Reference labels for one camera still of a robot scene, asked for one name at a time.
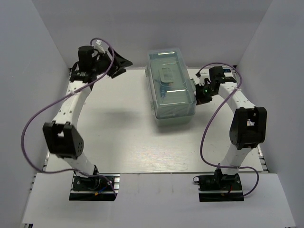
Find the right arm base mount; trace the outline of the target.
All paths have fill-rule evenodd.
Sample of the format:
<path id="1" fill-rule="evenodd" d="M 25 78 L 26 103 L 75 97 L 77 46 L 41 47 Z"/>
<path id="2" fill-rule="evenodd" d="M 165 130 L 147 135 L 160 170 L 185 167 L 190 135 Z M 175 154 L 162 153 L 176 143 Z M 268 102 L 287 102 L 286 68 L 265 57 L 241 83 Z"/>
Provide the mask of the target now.
<path id="1" fill-rule="evenodd" d="M 200 202 L 244 201 L 238 174 L 226 175 L 220 169 L 216 169 L 212 175 L 195 176 L 193 182 L 199 187 Z"/>

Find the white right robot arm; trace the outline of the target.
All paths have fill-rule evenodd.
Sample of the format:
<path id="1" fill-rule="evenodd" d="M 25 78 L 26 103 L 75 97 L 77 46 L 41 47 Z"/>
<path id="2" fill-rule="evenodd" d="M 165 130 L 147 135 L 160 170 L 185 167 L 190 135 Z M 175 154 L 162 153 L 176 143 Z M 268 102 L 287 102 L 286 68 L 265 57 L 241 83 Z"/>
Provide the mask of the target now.
<path id="1" fill-rule="evenodd" d="M 219 95 L 224 100 L 223 104 L 227 104 L 233 112 L 229 130 L 230 147 L 224 159 L 214 165 L 221 172 L 214 178 L 215 185 L 224 190 L 231 185 L 231 176 L 238 174 L 247 155 L 264 142 L 267 111 L 247 99 L 240 89 L 242 81 L 227 76 L 223 66 L 211 67 L 206 78 L 202 78 L 200 72 L 196 76 L 200 79 L 195 86 L 198 105 L 209 103 Z"/>

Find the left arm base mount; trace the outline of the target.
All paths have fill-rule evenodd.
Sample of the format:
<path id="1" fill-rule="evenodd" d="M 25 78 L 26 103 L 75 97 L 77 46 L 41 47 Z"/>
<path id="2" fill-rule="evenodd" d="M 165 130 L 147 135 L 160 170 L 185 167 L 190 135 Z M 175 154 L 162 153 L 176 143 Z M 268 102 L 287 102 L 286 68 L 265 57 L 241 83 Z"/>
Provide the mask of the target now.
<path id="1" fill-rule="evenodd" d="M 84 178 L 74 174 L 69 201 L 115 201 L 119 191 L 120 175 L 105 174 L 105 177 Z"/>

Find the green toolbox with clear lid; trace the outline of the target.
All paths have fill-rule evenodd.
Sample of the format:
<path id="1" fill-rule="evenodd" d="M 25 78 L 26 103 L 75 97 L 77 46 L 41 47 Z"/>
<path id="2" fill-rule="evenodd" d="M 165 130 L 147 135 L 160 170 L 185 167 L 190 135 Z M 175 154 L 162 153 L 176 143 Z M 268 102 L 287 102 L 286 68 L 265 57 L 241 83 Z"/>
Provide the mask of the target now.
<path id="1" fill-rule="evenodd" d="M 145 75 L 156 124 L 164 127 L 189 123 L 196 111 L 195 82 L 190 79 L 180 49 L 149 51 Z M 166 88 L 164 99 L 160 87 Z"/>

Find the blue handled precision screwdriver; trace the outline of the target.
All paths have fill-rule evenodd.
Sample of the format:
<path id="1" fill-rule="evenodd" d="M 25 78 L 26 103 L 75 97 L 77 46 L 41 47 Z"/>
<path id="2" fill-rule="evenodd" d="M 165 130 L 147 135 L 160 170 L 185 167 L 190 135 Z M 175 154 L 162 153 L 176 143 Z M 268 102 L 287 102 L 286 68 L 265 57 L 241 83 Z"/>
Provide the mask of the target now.
<path id="1" fill-rule="evenodd" d="M 165 87 L 160 87 L 160 96 L 162 99 L 166 97 L 166 88 Z"/>

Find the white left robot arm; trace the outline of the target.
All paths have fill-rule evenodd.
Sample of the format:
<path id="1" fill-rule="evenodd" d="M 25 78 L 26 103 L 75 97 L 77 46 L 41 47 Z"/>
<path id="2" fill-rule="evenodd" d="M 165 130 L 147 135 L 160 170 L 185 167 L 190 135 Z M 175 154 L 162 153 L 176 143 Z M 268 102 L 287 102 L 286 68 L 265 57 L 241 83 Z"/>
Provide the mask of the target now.
<path id="1" fill-rule="evenodd" d="M 93 89 L 93 81 L 100 74 L 115 78 L 126 72 L 132 62 L 116 51 L 104 51 L 102 46 L 81 46 L 78 61 L 73 65 L 66 95 L 58 113 L 51 122 L 43 125 L 48 151 L 67 162 L 73 171 L 84 177 L 91 190 L 100 185 L 97 167 L 84 153 L 84 140 L 77 131 L 77 123 L 85 101 Z"/>

